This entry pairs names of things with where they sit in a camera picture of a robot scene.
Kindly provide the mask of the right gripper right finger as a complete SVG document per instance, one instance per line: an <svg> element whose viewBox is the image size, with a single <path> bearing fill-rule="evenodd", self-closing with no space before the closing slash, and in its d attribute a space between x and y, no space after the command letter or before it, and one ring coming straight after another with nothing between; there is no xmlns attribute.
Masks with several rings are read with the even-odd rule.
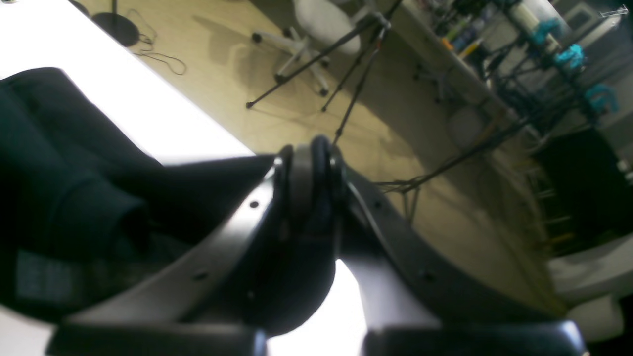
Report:
<svg viewBox="0 0 633 356"><path fill-rule="evenodd" d="M582 356L573 322L472 278L438 253L323 136L315 182L332 198L334 255L357 281L362 356Z"/></svg>

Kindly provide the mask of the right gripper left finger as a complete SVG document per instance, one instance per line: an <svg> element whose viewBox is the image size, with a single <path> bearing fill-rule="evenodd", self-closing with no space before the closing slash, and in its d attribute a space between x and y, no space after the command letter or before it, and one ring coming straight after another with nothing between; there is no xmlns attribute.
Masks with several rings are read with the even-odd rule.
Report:
<svg viewBox="0 0 633 356"><path fill-rule="evenodd" d="M50 356L266 356L261 310L287 266L290 180L301 148L286 146L235 212L156 275L63 322Z"/></svg>

